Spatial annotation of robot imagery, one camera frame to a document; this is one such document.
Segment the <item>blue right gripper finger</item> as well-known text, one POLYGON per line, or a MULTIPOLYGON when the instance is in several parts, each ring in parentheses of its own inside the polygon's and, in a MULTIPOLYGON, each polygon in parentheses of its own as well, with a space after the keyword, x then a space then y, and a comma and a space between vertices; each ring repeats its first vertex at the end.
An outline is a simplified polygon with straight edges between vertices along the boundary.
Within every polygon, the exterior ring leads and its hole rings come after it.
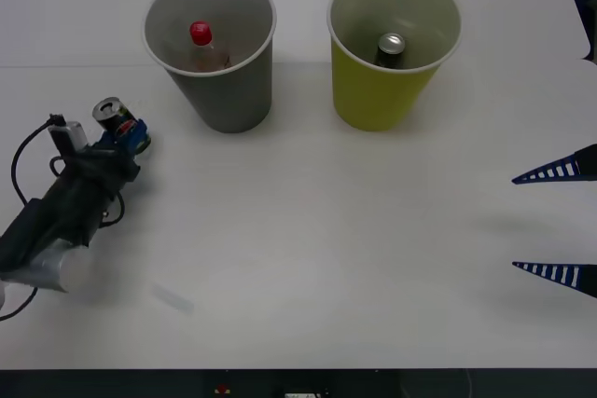
POLYGON ((554 182, 595 182, 597 144, 554 160, 512 179, 514 185, 554 182))
POLYGON ((536 277, 555 282, 581 294, 597 297, 595 264, 540 264, 514 261, 512 265, 536 277))

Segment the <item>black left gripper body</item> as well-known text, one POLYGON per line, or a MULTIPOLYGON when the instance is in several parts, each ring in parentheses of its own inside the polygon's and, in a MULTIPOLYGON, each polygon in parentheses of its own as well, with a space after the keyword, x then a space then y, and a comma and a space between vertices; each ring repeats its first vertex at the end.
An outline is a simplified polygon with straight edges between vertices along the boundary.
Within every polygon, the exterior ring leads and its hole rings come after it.
POLYGON ((114 198, 140 172, 133 156, 113 145, 95 144, 79 151, 62 151, 64 169, 60 176, 71 183, 92 186, 114 198))

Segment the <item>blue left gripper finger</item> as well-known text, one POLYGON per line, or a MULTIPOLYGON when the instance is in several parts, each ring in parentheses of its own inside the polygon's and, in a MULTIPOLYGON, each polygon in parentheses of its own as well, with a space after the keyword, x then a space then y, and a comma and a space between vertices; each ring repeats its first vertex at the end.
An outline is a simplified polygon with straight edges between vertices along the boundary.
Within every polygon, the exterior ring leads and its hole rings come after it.
POLYGON ((150 146, 150 135, 143 120, 138 120, 124 135, 124 146, 132 156, 142 154, 150 146))
POLYGON ((96 150, 118 150, 118 141, 108 131, 104 131, 100 139, 95 143, 96 150))

